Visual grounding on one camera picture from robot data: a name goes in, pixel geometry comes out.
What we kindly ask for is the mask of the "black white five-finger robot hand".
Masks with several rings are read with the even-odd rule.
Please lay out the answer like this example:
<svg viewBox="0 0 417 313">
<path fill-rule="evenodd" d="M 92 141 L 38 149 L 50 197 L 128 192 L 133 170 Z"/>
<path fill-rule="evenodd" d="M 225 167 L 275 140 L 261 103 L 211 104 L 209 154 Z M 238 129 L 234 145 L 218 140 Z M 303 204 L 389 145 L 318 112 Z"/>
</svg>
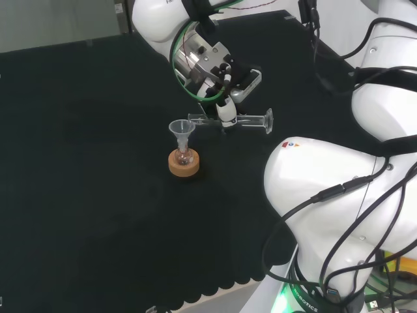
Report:
<svg viewBox="0 0 417 313">
<path fill-rule="evenodd" d="M 237 109 L 230 96 L 221 96 L 216 102 L 203 104 L 205 117 L 195 121 L 197 126 L 221 127 L 231 130 L 237 124 Z"/>
</svg>

